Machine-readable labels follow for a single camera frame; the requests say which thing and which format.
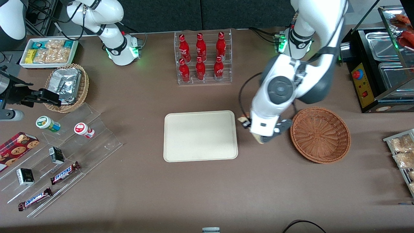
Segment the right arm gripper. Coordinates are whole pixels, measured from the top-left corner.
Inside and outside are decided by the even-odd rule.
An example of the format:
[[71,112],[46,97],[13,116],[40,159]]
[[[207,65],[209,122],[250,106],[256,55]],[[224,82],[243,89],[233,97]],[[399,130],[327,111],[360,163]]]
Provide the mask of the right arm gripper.
[[33,85],[33,83],[27,83],[13,75],[9,75],[6,71],[1,71],[1,108],[5,108],[7,104],[33,108],[34,103],[61,106],[59,94],[45,88],[33,91],[29,88]]

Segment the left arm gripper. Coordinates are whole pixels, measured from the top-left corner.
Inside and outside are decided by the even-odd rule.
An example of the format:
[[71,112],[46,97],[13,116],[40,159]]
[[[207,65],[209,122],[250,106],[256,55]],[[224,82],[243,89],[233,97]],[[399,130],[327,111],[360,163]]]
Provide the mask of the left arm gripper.
[[281,110],[251,110],[250,118],[242,118],[242,127],[250,128],[250,133],[259,136],[272,136],[281,115]]

